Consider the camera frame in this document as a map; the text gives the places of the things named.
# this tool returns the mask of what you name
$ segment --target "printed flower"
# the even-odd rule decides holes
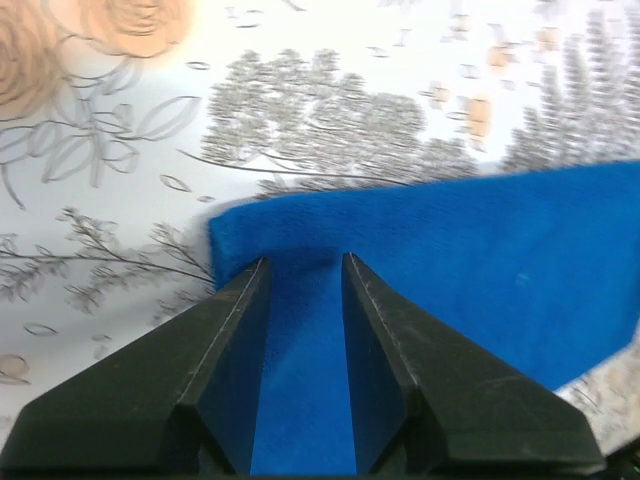
[[[171,50],[189,27],[189,0],[45,0],[67,34],[107,55],[151,58]]]
[[[51,95],[51,33],[32,0],[0,0],[0,122],[28,117]]]

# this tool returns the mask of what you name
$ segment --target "blue cloth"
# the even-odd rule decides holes
[[[635,162],[282,197],[210,233],[219,286],[273,261],[254,474],[355,471],[344,252],[550,389],[627,345],[640,310]]]

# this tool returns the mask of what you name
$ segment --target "fold in cloth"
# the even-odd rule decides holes
[[[345,252],[550,389],[628,344],[638,320],[636,162],[294,195],[229,210],[210,232],[218,287],[273,262],[254,474],[355,472]]]

